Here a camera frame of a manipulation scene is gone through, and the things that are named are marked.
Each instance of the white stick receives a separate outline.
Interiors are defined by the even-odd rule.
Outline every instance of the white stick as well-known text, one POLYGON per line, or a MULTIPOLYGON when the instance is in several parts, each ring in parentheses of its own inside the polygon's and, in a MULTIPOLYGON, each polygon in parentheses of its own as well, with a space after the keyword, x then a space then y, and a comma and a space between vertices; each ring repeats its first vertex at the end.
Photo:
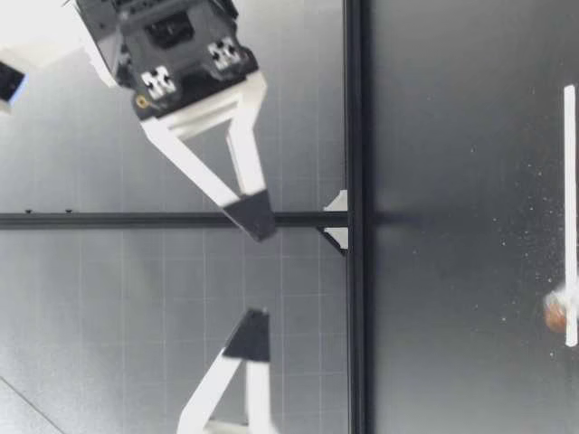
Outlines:
POLYGON ((567 86, 565 95, 565 299, 567 346, 577 345, 577 185, 575 86, 567 86))

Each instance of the white bracket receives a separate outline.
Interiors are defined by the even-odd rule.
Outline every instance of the white bracket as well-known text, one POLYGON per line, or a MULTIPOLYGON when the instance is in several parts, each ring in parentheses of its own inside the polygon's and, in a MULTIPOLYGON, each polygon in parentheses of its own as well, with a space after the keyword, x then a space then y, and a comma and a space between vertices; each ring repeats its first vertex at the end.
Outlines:
MULTIPOLYGON (((340 190, 324 211, 347 211, 347 190, 340 190)), ((336 241, 340 249, 348 249, 348 228, 325 228, 324 232, 336 241)))
POLYGON ((263 75, 256 71, 243 82, 209 98, 162 118, 141 122, 151 143, 258 241, 274 231, 273 214, 253 134, 266 89, 263 75), (228 120, 231 124, 226 142, 242 196, 227 186, 183 142, 228 120))
POLYGON ((269 316, 262 312, 249 311, 246 314, 183 408, 176 434, 279 433, 271 419, 270 337, 267 321, 269 316), (248 424, 210 420, 242 362, 246 363, 248 424))

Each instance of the black horizontal bar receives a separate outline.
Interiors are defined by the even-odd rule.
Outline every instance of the black horizontal bar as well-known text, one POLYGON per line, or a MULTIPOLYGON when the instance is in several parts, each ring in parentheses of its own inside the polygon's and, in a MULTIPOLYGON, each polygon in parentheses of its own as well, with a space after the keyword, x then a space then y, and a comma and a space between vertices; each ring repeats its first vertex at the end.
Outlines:
MULTIPOLYGON (((347 212, 276 212, 281 228, 347 227, 347 212)), ((0 230, 229 228, 220 212, 0 213, 0 230)))

